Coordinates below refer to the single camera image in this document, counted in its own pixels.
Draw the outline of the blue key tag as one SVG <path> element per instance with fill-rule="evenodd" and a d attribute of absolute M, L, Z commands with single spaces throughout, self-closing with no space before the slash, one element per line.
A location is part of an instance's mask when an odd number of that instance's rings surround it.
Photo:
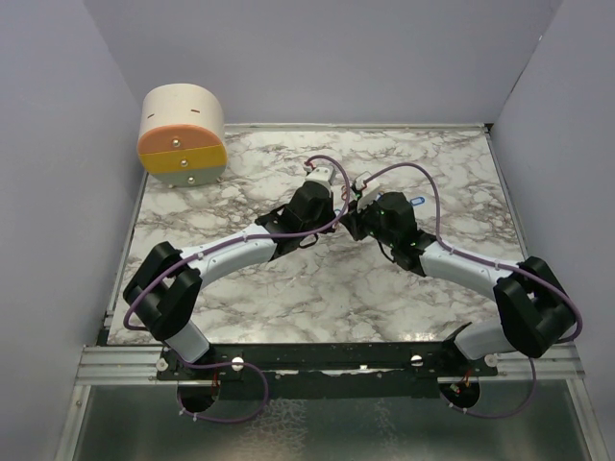
<path fill-rule="evenodd" d="M 426 199 L 423 196 L 415 197 L 409 200 L 409 202 L 413 206 L 421 206 L 426 202 Z"/>

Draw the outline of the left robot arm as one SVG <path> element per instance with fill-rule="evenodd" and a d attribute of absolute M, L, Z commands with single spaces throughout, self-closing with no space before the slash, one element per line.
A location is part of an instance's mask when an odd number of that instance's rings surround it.
<path fill-rule="evenodd" d="M 187 376 L 202 378 L 211 370 L 210 342 L 191 320 L 201 290 L 240 269 L 300 249 L 307 237 L 330 232 L 335 219 L 331 183 L 306 179 L 289 203 L 233 235 L 183 250 L 161 242 L 124 289 L 127 315 L 135 315 L 146 331 L 180 356 L 179 367 Z"/>

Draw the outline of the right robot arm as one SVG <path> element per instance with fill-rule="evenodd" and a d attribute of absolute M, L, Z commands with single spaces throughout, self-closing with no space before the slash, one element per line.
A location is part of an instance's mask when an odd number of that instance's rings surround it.
<path fill-rule="evenodd" d="M 374 238 L 390 259 L 420 277 L 443 279 L 470 289 L 497 306 L 498 318 L 471 323 L 449 336 L 443 368 L 462 376 L 488 354 L 519 352 L 539 358 L 577 323 L 563 287 L 549 265 L 531 256 L 521 263 L 464 253 L 421 230 L 401 192 L 389 192 L 360 208 L 352 202 L 341 224 L 356 240 Z"/>

